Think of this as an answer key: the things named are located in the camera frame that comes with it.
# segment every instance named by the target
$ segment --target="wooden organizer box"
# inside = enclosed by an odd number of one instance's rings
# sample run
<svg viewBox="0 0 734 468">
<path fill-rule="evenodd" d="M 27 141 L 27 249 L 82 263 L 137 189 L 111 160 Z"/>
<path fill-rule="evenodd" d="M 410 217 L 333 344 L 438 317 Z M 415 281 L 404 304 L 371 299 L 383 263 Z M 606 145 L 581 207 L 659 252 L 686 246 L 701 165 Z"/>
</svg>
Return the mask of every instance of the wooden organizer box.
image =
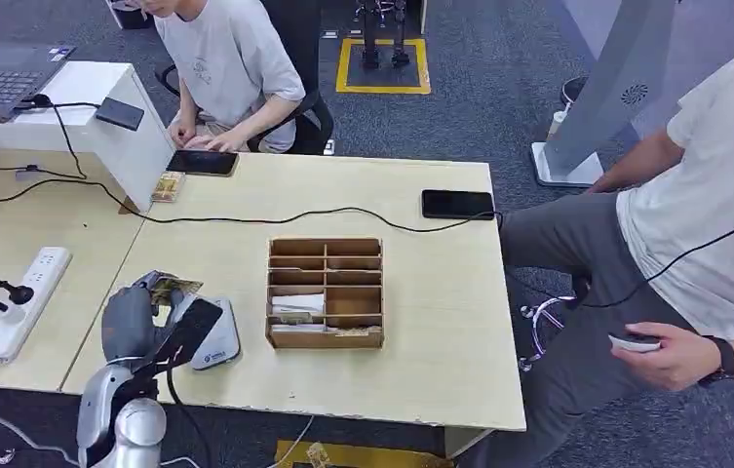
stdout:
<svg viewBox="0 0 734 468">
<path fill-rule="evenodd" d="M 275 348 L 380 348 L 383 257 L 378 239 L 275 239 L 269 245 L 266 338 Z M 285 324 L 272 297 L 324 295 L 322 314 L 300 314 L 323 331 L 273 331 Z"/>
</svg>

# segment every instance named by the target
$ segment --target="gray pants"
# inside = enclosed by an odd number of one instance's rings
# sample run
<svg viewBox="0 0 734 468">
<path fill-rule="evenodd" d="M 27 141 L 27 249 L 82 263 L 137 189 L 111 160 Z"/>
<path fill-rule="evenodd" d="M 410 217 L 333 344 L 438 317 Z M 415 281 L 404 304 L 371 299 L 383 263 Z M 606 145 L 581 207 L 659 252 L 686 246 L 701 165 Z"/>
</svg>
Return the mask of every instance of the gray pants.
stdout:
<svg viewBox="0 0 734 468">
<path fill-rule="evenodd" d="M 590 273 L 586 304 L 622 299 L 644 279 L 622 237 L 614 194 L 570 196 L 507 214 L 501 239 L 508 265 Z M 565 320 L 547 354 L 522 378 L 527 432 L 489 435 L 459 457 L 461 468 L 533 466 L 564 442 L 584 413 L 652 391 L 610 354 L 609 332 L 637 322 L 693 331 L 648 286 L 615 307 L 566 312 Z"/>
</svg>

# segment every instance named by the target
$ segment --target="wristwatch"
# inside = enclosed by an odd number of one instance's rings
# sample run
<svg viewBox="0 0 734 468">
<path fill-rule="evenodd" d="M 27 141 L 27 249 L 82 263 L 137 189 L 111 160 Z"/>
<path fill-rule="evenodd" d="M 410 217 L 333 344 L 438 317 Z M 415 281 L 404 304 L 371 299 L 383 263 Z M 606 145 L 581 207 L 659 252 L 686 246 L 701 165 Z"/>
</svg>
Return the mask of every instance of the wristwatch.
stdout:
<svg viewBox="0 0 734 468">
<path fill-rule="evenodd" d="M 703 337 L 711 340 L 719 349 L 720 365 L 719 369 L 703 377 L 699 381 L 700 385 L 707 386 L 720 380 L 734 380 L 734 347 L 728 341 L 716 336 L 703 335 Z"/>
</svg>

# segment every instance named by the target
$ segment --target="person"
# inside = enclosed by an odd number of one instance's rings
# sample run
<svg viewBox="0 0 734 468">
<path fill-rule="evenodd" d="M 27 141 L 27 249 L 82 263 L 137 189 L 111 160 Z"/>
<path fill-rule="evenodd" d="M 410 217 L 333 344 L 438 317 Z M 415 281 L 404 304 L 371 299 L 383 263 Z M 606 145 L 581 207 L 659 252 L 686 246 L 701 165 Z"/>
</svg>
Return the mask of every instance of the person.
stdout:
<svg viewBox="0 0 734 468">
<path fill-rule="evenodd" d="M 505 216 L 507 264 L 589 275 L 591 290 L 523 376 L 526 432 L 491 434 L 461 468 L 533 466 L 608 402 L 734 376 L 734 234 L 657 276 L 734 230 L 734 59 L 679 105 L 587 193 Z M 612 346 L 623 332 L 661 348 Z"/>
<path fill-rule="evenodd" d="M 305 97 L 300 77 L 259 0 L 139 0 L 177 67 L 180 109 L 169 125 L 177 147 L 248 150 Z M 201 119 L 204 125 L 198 126 Z M 294 144 L 291 121 L 261 152 Z"/>
</svg>

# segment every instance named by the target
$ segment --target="gray carpet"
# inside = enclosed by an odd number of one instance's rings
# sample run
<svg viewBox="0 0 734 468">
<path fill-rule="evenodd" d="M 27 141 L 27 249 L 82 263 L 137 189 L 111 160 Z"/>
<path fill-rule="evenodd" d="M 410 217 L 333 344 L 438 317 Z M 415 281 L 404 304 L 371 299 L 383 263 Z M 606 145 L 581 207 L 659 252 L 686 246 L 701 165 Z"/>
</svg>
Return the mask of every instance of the gray carpet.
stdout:
<svg viewBox="0 0 734 468">
<path fill-rule="evenodd" d="M 543 137 L 560 107 L 559 85 L 586 72 L 587 56 L 560 0 L 430 0 L 430 96 L 337 95 L 333 82 L 337 41 L 325 40 L 322 91 L 335 116 L 339 154 L 483 161 L 490 164 L 496 202 L 514 210 L 570 191 L 536 185 L 529 144 Z M 330 4 L 340 4 L 328 0 Z M 116 29 L 101 0 L 0 0 L 0 40 L 80 46 L 74 59 L 129 61 L 165 119 L 171 95 L 152 77 L 167 59 L 152 30 Z M 606 164 L 636 139 L 626 129 L 601 149 Z M 556 293 L 564 278 L 521 271 L 526 281 Z M 514 305 L 537 297 L 511 285 Z M 40 441 L 73 447 L 76 397 L 0 391 L 0 413 Z M 194 409 L 219 449 L 222 467 L 271 463 L 277 438 L 296 435 L 299 416 L 225 409 Z M 169 409 L 164 458 L 200 456 L 193 432 Z M 308 440 L 438 453 L 439 429 L 319 418 Z M 21 447 L 0 428 L 0 449 Z M 52 456 L 22 452 L 12 466 L 63 466 Z M 734 385 L 617 402 L 587 416 L 568 443 L 543 467 L 734 467 Z"/>
</svg>

